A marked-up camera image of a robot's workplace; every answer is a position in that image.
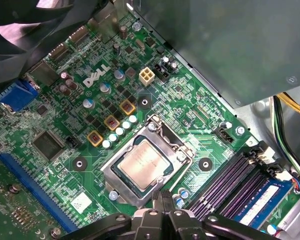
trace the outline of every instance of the screw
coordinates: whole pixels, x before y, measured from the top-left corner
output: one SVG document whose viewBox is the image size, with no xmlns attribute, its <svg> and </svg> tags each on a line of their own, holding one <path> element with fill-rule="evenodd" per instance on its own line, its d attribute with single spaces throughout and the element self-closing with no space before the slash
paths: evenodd
<svg viewBox="0 0 300 240">
<path fill-rule="evenodd" d="M 177 215 L 177 216 L 181 216 L 181 215 L 182 215 L 182 213 L 183 213 L 183 212 L 182 212 L 182 211 L 180 211 L 180 210 L 177 210 L 177 211 L 175 211 L 175 212 L 174 212 L 174 214 L 175 214 L 175 215 Z"/>
<path fill-rule="evenodd" d="M 238 99 L 234 100 L 235 104 L 237 104 L 238 106 L 241 106 L 241 101 L 239 101 Z"/>
<path fill-rule="evenodd" d="M 183 162 L 187 158 L 186 155 L 184 155 L 184 153 L 182 151 L 177 151 L 175 154 L 176 154 L 176 159 L 179 162 Z"/>
<path fill-rule="evenodd" d="M 61 235 L 61 230 L 58 227 L 55 227 L 54 229 L 51 230 L 50 235 L 52 238 L 56 239 Z"/>
<path fill-rule="evenodd" d="M 211 222 L 216 222 L 218 221 L 218 218 L 216 216 L 209 216 L 208 220 L 210 220 Z"/>
<path fill-rule="evenodd" d="M 288 84 L 295 84 L 298 79 L 295 76 L 291 76 L 291 77 L 287 77 L 286 81 L 288 82 Z"/>
<path fill-rule="evenodd" d="M 235 129 L 235 134 L 237 134 L 238 136 L 242 136 L 245 133 L 245 128 L 243 126 L 238 126 Z"/>
<path fill-rule="evenodd" d="M 123 215 L 120 215 L 120 216 L 117 216 L 117 217 L 115 218 L 115 220 L 117 220 L 117 221 L 124 221 L 124 220 L 126 220 L 126 217 L 123 216 Z"/>
<path fill-rule="evenodd" d="M 109 193 L 109 199 L 110 199 L 111 201 L 117 200 L 118 197 L 119 197 L 119 194 L 118 194 L 116 191 L 111 191 L 111 192 Z"/>
<path fill-rule="evenodd" d="M 154 122 L 150 122 L 148 124 L 148 129 L 151 131 L 151 132 L 154 132 L 155 130 L 157 130 L 157 126 Z"/>
</svg>

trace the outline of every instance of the cable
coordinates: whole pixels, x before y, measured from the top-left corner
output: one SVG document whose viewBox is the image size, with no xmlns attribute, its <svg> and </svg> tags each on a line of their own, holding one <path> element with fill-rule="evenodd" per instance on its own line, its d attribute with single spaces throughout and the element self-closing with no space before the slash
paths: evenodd
<svg viewBox="0 0 300 240">
<path fill-rule="evenodd" d="M 277 97 L 300 114 L 300 105 L 297 104 L 286 92 L 279 93 Z"/>
<path fill-rule="evenodd" d="M 300 175 L 300 159 L 291 150 L 287 143 L 284 132 L 283 112 L 280 100 L 278 97 L 273 97 L 272 125 L 274 125 L 274 139 L 276 140 L 282 154 L 292 163 Z"/>
</svg>

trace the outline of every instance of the fan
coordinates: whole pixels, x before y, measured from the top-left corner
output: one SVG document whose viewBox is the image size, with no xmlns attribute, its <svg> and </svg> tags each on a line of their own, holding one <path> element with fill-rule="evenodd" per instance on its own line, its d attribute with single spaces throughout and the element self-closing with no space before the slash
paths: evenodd
<svg viewBox="0 0 300 240">
<path fill-rule="evenodd" d="M 42 1 L 54 1 L 55 7 L 39 7 L 39 0 L 0 0 L 0 28 L 8 25 L 22 33 L 13 41 L 0 33 L 0 90 L 108 3 L 108 0 Z"/>
</svg>

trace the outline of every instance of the capacitor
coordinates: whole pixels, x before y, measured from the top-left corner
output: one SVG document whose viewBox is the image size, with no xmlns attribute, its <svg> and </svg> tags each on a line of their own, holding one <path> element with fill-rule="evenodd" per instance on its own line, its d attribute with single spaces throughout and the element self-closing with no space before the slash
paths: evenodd
<svg viewBox="0 0 300 240">
<path fill-rule="evenodd" d="M 111 133 L 110 135 L 109 135 L 109 140 L 111 141 L 111 142 L 116 142 L 116 141 L 118 141 L 118 135 L 117 134 L 115 134 L 115 133 Z"/>
<path fill-rule="evenodd" d="M 70 88 L 71 90 L 77 90 L 78 84 L 76 84 L 71 78 L 65 80 L 65 85 Z"/>
<path fill-rule="evenodd" d="M 167 56 L 164 56 L 162 59 L 161 59 L 161 65 L 162 66 L 165 66 L 166 68 L 169 67 L 169 58 Z"/>
<path fill-rule="evenodd" d="M 111 192 L 109 192 L 109 199 L 110 199 L 111 201 L 117 200 L 118 197 L 119 197 L 119 194 L 118 194 L 116 191 L 111 191 Z"/>
<path fill-rule="evenodd" d="M 121 39 L 127 39 L 127 37 L 128 37 L 128 28 L 123 25 L 123 26 L 120 26 L 119 31 L 120 31 L 120 38 Z"/>
<path fill-rule="evenodd" d="M 61 77 L 61 79 L 65 80 L 65 79 L 68 79 L 70 76 L 67 72 L 64 71 L 60 74 L 60 77 Z"/>
<path fill-rule="evenodd" d="M 128 129 L 131 128 L 131 123 L 128 122 L 128 121 L 124 121 L 124 122 L 122 123 L 122 127 L 123 127 L 124 129 L 128 130 Z"/>
<path fill-rule="evenodd" d="M 104 140 L 104 141 L 102 142 L 102 147 L 105 148 L 105 149 L 111 148 L 111 145 L 112 145 L 112 142 L 109 141 L 109 140 Z"/>
<path fill-rule="evenodd" d="M 175 194 L 172 198 L 175 203 L 175 206 L 178 209 L 181 209 L 185 205 L 185 201 L 179 195 Z"/>
<path fill-rule="evenodd" d="M 53 229 L 50 231 L 50 235 L 51 235 L 51 237 L 52 237 L 53 239 L 59 238 L 60 235 L 61 235 L 61 230 L 60 230 L 60 228 L 58 228 L 58 227 L 53 228 Z"/>
<path fill-rule="evenodd" d="M 129 116 L 129 122 L 132 124 L 135 124 L 138 121 L 137 117 L 135 115 Z"/>
<path fill-rule="evenodd" d="M 124 80 L 126 80 L 126 75 L 124 74 L 124 71 L 122 71 L 121 69 L 116 69 L 113 72 L 113 75 L 118 82 L 123 82 Z"/>
<path fill-rule="evenodd" d="M 118 43 L 113 44 L 113 54 L 119 56 L 121 54 L 121 48 Z"/>
<path fill-rule="evenodd" d="M 70 96 L 71 95 L 71 91 L 70 91 L 70 89 L 69 88 L 67 88 L 67 86 L 66 85 L 60 85 L 59 86 L 59 91 L 63 94 L 63 95 L 65 95 L 65 96 Z"/>
<path fill-rule="evenodd" d="M 185 189 L 184 187 L 180 187 L 178 189 L 178 194 L 180 195 L 180 197 L 182 199 L 187 199 L 189 197 L 189 192 L 187 189 Z"/>
<path fill-rule="evenodd" d="M 125 134 L 125 130 L 122 127 L 117 127 L 116 130 L 115 130 L 115 133 L 118 136 L 123 136 Z"/>
<path fill-rule="evenodd" d="M 140 22 L 135 22 L 134 24 L 132 24 L 132 29 L 136 32 L 139 32 L 142 28 L 142 25 Z"/>
<path fill-rule="evenodd" d="M 91 98 L 86 98 L 85 100 L 83 100 L 82 105 L 86 109 L 93 109 L 95 107 L 95 102 Z"/>
<path fill-rule="evenodd" d="M 18 194 L 21 191 L 21 186 L 18 183 L 13 183 L 9 186 L 9 191 L 13 194 Z"/>
<path fill-rule="evenodd" d="M 104 94 L 110 94 L 111 93 L 111 86 L 109 83 L 100 83 L 100 91 Z"/>
</svg>

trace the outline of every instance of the blue pcie slot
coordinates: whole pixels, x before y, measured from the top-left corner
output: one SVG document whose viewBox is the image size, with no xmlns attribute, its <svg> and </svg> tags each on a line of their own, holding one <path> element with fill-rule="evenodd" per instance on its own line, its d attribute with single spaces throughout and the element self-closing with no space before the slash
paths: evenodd
<svg viewBox="0 0 300 240">
<path fill-rule="evenodd" d="M 78 227 L 59 208 L 59 206 L 41 189 L 41 187 L 27 174 L 14 157 L 9 153 L 1 153 L 0 160 L 19 179 L 32 195 L 45 207 L 45 209 L 59 222 L 59 224 L 71 233 Z"/>
<path fill-rule="evenodd" d="M 259 229 L 292 188 L 290 181 L 267 180 L 234 220 Z"/>
</svg>

